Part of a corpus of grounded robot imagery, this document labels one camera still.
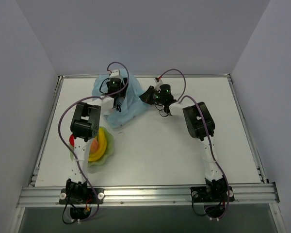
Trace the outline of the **light blue plastic bag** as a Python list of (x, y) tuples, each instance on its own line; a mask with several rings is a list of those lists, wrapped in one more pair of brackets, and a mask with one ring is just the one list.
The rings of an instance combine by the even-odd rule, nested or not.
[(144, 90), (138, 80), (123, 68), (119, 71), (122, 80), (126, 81), (129, 78), (126, 94), (115, 101), (113, 109), (101, 111), (101, 116), (113, 129), (123, 126), (134, 117), (144, 114), (147, 110), (147, 105), (139, 98), (144, 93)]

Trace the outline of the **yellow fake banana bunch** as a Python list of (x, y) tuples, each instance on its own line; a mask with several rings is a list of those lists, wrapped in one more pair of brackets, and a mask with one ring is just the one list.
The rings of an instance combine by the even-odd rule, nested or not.
[(95, 162), (99, 160), (104, 155), (107, 148), (107, 138), (102, 127), (99, 128), (98, 135), (95, 138), (98, 140), (99, 147), (94, 154), (89, 153), (89, 162)]

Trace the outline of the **fake peach fruit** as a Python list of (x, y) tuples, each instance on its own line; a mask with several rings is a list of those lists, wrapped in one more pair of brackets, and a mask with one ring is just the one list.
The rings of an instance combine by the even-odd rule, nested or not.
[(94, 154), (97, 151), (98, 147), (99, 147), (98, 140), (94, 138), (90, 146), (90, 154)]

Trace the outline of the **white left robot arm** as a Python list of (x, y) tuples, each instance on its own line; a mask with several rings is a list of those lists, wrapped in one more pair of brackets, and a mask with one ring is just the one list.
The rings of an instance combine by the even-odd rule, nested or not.
[[(123, 78), (115, 76), (109, 78), (107, 93), (100, 96), (82, 98), (70, 105), (62, 114), (58, 123), (58, 134), (63, 144), (72, 153), (71, 175), (66, 181), (67, 194), (76, 203), (84, 203), (88, 199), (88, 192), (96, 192), (88, 179), (88, 162), (90, 146), (99, 133), (101, 110), (109, 110), (114, 106), (124, 90), (128, 87), (129, 76)], [(61, 135), (61, 123), (66, 113), (74, 107), (74, 114), (70, 124), (74, 144), (67, 144)]]

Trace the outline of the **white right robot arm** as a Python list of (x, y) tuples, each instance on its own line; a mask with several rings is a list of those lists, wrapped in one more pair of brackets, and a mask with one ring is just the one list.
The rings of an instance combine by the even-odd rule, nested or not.
[(176, 101), (168, 84), (160, 85), (159, 90), (150, 86), (139, 98), (146, 104), (161, 106), (168, 116), (183, 116), (189, 135), (200, 144), (206, 187), (201, 191), (194, 191), (193, 199), (202, 202), (228, 201), (230, 189), (226, 175), (217, 161), (214, 145), (215, 123), (206, 104), (197, 103), (188, 95)]

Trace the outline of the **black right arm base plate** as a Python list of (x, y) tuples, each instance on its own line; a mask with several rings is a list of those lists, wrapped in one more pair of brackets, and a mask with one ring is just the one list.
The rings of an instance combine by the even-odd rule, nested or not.
[(213, 188), (208, 186), (192, 186), (190, 193), (194, 203), (227, 202), (227, 188)]

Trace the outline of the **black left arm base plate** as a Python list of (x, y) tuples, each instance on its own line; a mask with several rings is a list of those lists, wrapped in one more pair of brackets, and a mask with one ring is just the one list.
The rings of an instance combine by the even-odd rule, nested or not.
[(81, 189), (80, 191), (70, 191), (63, 188), (60, 193), (58, 203), (64, 205), (69, 201), (70, 204), (102, 204), (104, 199), (104, 189), (95, 188), (97, 197), (91, 188), (87, 190)]

